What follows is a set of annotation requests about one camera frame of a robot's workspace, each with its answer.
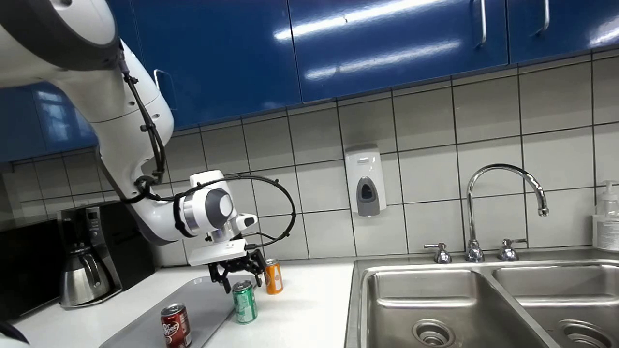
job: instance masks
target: soap dispenser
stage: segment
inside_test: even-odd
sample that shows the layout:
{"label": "soap dispenser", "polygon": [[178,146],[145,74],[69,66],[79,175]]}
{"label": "soap dispenser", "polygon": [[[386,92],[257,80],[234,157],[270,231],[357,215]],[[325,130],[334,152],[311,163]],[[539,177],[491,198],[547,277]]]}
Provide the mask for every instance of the soap dispenser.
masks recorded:
{"label": "soap dispenser", "polygon": [[346,173],[352,213],[375,217],[386,210],[383,163],[377,148],[346,152]]}
{"label": "soap dispenser", "polygon": [[619,252],[619,196],[613,184],[605,184],[597,200],[597,215],[593,215],[593,248],[605,252]]}

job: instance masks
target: white countertop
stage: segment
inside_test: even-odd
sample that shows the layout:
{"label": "white countertop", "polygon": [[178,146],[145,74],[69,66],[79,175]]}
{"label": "white countertop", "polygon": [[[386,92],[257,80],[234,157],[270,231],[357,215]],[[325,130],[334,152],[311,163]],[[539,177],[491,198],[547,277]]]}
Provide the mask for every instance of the white countertop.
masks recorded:
{"label": "white countertop", "polygon": [[[32,348],[98,348],[121,327],[205,269],[164,269],[116,298],[85,310],[63,312],[58,304],[19,322],[15,327]],[[257,320],[238,326],[230,318],[207,348],[340,348],[352,264],[282,266],[284,293],[255,291]]]}

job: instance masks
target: coffee maker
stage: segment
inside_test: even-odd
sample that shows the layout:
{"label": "coffee maker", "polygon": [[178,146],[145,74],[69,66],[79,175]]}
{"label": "coffee maker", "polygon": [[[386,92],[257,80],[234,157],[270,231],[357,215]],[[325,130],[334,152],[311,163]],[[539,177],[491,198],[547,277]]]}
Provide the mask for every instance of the coffee maker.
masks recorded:
{"label": "coffee maker", "polygon": [[96,306],[156,271],[150,248],[121,204],[60,213],[67,250],[61,308]]}

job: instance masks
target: faucet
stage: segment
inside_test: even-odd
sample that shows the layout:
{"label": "faucet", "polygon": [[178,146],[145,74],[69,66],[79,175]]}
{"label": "faucet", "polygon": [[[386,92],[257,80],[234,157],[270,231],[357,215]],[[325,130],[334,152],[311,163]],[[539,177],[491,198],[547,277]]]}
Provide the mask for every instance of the faucet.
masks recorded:
{"label": "faucet", "polygon": [[518,167],[512,167],[512,165],[504,165],[504,163],[481,167],[475,175],[472,175],[472,179],[468,181],[468,186],[466,186],[468,233],[470,233],[470,239],[466,244],[466,262],[470,262],[470,264],[483,264],[485,262],[483,252],[477,242],[475,221],[472,219],[472,192],[475,188],[475,182],[485,173],[491,173],[491,171],[506,171],[506,173],[514,173],[514,175],[522,177],[535,192],[539,217],[547,215],[545,192],[543,192],[541,184],[530,173],[526,173]]}

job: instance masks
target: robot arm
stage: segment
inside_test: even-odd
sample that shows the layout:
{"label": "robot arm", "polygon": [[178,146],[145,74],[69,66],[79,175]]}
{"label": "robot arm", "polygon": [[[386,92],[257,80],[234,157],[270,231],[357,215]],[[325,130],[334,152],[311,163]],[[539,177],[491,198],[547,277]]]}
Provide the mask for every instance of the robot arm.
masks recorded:
{"label": "robot arm", "polygon": [[34,82],[60,88],[92,126],[108,181],[129,204],[147,240],[210,240],[189,256],[191,266],[261,264],[239,235],[255,217],[234,210],[218,171],[191,177],[193,190],[174,200],[158,200],[149,188],[162,173],[145,177],[141,167],[170,142],[174,119],[150,76],[120,45],[104,0],[2,0],[0,88]]}

